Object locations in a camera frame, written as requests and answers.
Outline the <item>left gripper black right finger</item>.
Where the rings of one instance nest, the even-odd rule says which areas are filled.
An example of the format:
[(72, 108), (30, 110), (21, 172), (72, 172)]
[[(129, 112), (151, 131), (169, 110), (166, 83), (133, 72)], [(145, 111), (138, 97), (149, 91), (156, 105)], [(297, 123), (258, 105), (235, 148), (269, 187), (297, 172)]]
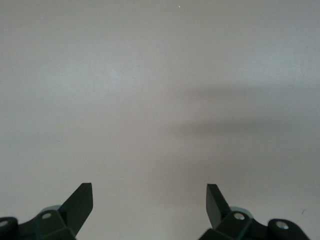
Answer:
[(308, 240), (294, 222), (274, 218), (263, 225), (243, 208), (231, 208), (216, 184), (206, 186), (206, 212), (211, 224), (201, 240)]

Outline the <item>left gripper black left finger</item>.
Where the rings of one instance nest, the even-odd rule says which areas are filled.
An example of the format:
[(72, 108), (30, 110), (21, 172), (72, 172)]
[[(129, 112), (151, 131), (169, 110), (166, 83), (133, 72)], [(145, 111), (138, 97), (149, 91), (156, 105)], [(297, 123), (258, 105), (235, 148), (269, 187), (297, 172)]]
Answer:
[(75, 240), (93, 210), (93, 187), (82, 183), (57, 208), (48, 208), (19, 224), (13, 216), (0, 218), (2, 240)]

